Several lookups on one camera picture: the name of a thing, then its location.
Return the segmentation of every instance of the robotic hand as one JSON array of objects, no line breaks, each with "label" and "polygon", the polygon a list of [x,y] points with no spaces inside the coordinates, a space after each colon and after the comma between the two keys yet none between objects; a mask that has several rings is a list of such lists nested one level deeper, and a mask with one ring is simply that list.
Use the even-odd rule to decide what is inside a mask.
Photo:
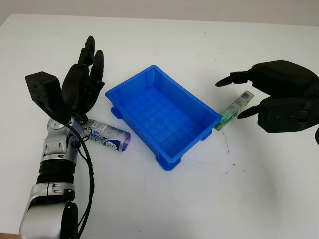
[{"label": "robotic hand", "polygon": [[[86,113],[104,86],[103,52],[98,50],[94,55],[94,48],[94,38],[89,36],[62,89],[59,80],[45,72],[25,77],[33,101],[51,119],[47,125],[48,136],[44,141],[39,176],[20,225],[20,239],[77,239],[84,230],[92,204],[94,178],[91,158],[79,133],[81,124],[88,120]],[[83,146],[86,158],[79,151],[80,146]],[[80,222],[77,206],[72,203],[77,152],[87,162],[90,175],[89,202]]]},{"label": "robotic hand", "polygon": [[[239,119],[258,114],[258,125],[268,133],[302,131],[319,123],[319,78],[312,71],[289,61],[264,62],[230,73],[216,86],[248,80],[270,96],[240,113]],[[315,139],[319,145],[319,129]]]}]

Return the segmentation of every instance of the black cable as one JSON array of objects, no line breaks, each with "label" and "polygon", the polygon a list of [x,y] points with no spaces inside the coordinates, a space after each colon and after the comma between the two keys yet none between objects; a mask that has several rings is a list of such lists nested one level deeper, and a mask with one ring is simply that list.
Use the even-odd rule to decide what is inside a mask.
[{"label": "black cable", "polygon": [[68,129],[70,129],[74,135],[78,138],[79,142],[81,143],[83,149],[84,149],[84,152],[85,152],[85,155],[86,155],[86,158],[83,157],[83,155],[81,154],[81,156],[85,159],[86,163],[88,164],[88,168],[89,168],[89,178],[90,178],[90,192],[89,192],[89,202],[88,202],[88,205],[86,207],[86,210],[82,216],[82,219],[81,221],[83,221],[82,225],[81,225],[81,228],[79,230],[79,233],[78,233],[78,238],[80,239],[82,233],[83,233],[83,230],[84,230],[84,227],[86,225],[86,222],[88,220],[88,217],[89,217],[89,214],[90,214],[90,210],[91,210],[91,206],[92,206],[92,199],[93,199],[93,193],[94,193],[94,172],[93,172],[93,165],[92,165],[92,161],[91,161],[91,157],[90,157],[90,154],[89,154],[89,151],[82,139],[82,137],[80,136],[80,134],[72,127],[70,126],[69,124],[67,123],[63,123],[63,125],[65,125]]},{"label": "black cable", "polygon": [[90,137],[89,136],[85,136],[82,139],[83,139],[83,142],[86,142],[86,141],[88,141],[90,139]]},{"label": "black cable", "polygon": [[315,132],[315,140],[316,140],[317,144],[319,145],[319,128]]}]

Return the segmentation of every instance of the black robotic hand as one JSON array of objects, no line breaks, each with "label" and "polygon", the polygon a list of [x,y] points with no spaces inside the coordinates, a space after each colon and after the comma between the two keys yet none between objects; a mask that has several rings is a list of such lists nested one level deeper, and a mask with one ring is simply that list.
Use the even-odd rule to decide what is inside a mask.
[{"label": "black robotic hand", "polygon": [[248,80],[270,96],[240,113],[239,119],[258,113],[258,125],[268,133],[302,131],[319,123],[319,78],[312,71],[289,61],[271,61],[230,73],[216,86]]}]

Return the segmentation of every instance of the blue plastic bin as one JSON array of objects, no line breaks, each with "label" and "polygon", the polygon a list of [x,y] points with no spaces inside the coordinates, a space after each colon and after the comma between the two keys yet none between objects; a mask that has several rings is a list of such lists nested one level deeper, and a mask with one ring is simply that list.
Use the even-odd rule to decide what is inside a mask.
[{"label": "blue plastic bin", "polygon": [[200,140],[211,135],[221,115],[150,66],[105,93],[111,111],[142,139],[167,171]]}]

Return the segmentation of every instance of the white tabletop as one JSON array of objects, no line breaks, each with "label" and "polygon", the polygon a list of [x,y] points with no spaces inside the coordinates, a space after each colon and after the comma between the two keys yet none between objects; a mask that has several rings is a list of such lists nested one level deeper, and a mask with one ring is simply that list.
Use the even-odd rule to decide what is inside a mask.
[{"label": "white tabletop", "polygon": [[[36,183],[46,115],[31,99],[25,75],[45,71],[61,82],[89,35],[104,51],[105,86],[88,116],[132,133],[118,153],[87,142],[96,189],[83,238],[317,239],[317,127],[267,134],[257,116],[237,119],[196,144],[172,172],[110,112],[104,93],[157,65],[221,112],[251,84],[215,87],[230,72],[277,59],[319,75],[319,28],[288,25],[12,15],[0,28],[0,232],[18,233]],[[88,200],[88,169],[75,172],[80,214]]]}]

